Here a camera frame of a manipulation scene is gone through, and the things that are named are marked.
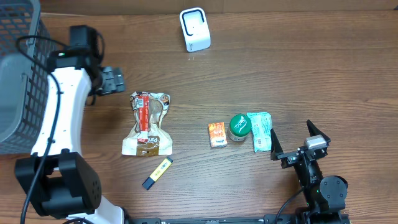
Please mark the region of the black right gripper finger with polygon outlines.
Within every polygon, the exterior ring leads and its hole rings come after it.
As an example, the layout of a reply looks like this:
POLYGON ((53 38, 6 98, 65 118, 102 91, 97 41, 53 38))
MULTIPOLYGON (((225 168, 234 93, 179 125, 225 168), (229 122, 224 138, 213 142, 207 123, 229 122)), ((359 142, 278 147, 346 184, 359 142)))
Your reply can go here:
POLYGON ((279 156, 283 155, 284 152, 277 138, 277 135, 273 129, 271 129, 270 134, 271 134, 271 160, 277 161, 279 160, 279 156))
POLYGON ((309 119, 306 121, 306 124, 311 137, 321 135, 328 144, 331 142, 331 139, 320 131, 309 119))

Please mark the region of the teal tissue packet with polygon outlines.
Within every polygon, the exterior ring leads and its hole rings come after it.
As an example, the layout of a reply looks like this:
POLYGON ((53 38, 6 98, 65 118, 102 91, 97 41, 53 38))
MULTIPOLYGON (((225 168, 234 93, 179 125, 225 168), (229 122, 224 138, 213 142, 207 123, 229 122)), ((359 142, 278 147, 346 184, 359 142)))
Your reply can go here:
POLYGON ((268 112, 247 113, 251 120, 254 152, 271 150, 272 118, 268 112))

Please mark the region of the green lid jar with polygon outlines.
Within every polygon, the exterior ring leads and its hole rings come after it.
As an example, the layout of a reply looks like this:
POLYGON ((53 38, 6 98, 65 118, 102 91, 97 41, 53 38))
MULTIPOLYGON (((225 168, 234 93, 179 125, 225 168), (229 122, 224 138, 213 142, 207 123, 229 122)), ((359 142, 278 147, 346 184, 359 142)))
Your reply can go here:
POLYGON ((228 137, 232 141, 244 141, 250 133, 251 127, 251 120, 245 114, 237 114, 229 122, 228 137))

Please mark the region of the orange juice carton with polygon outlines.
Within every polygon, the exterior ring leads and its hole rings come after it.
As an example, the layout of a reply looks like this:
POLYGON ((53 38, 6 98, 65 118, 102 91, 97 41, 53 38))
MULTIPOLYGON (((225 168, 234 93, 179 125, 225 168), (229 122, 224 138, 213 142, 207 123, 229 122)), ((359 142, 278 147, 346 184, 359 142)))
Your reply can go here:
POLYGON ((226 147, 228 142, 224 122, 210 123, 208 125, 211 148, 226 147))

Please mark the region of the brown snack pouch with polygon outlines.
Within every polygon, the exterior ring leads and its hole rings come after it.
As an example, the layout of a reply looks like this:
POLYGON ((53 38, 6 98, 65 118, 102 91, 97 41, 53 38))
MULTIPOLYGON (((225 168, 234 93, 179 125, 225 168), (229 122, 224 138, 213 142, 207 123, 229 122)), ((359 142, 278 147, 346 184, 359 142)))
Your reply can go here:
POLYGON ((161 128, 162 120, 170 106, 170 96, 165 93, 135 91, 130 95, 135 125, 123 139, 125 156, 169 156, 173 141, 161 128))

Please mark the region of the yellow highlighter marker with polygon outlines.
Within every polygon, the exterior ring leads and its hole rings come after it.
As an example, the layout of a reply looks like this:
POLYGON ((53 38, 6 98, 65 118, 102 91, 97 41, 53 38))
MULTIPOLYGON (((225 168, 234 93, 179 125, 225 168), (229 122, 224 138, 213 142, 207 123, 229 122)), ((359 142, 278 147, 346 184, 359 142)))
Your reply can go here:
POLYGON ((158 166, 157 168, 151 173, 150 176, 144 181, 142 186, 149 190, 157 181, 158 179, 164 174, 164 172, 172 165, 173 160, 170 157, 166 157, 158 166))

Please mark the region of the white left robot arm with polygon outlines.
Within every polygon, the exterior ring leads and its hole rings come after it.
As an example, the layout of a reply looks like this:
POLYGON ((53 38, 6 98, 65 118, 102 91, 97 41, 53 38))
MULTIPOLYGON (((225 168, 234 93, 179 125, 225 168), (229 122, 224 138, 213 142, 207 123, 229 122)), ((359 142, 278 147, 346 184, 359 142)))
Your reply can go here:
POLYGON ((128 212, 103 194, 95 170, 81 153, 81 126, 88 97, 120 93, 124 77, 103 67, 103 36, 86 25, 70 28, 70 42, 50 53, 47 104, 30 157, 19 159, 15 176, 38 215, 65 223, 129 223, 128 212))

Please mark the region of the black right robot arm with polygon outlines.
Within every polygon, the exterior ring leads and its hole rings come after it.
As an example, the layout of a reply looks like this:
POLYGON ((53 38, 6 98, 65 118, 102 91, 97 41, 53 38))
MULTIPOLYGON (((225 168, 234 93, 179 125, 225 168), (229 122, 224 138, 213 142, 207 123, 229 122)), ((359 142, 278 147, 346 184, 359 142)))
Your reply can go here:
POLYGON ((324 177, 317 160, 328 155, 331 139, 310 120, 306 121, 310 136, 296 151, 285 153, 275 131, 271 130, 271 160, 281 161, 283 169, 293 167, 300 190, 293 194, 276 215, 265 215, 265 223, 336 223, 350 224, 349 216, 342 214, 348 193, 348 182, 338 175, 324 177), (306 207, 299 207, 293 214, 283 215, 284 208, 299 194, 303 194, 306 207))

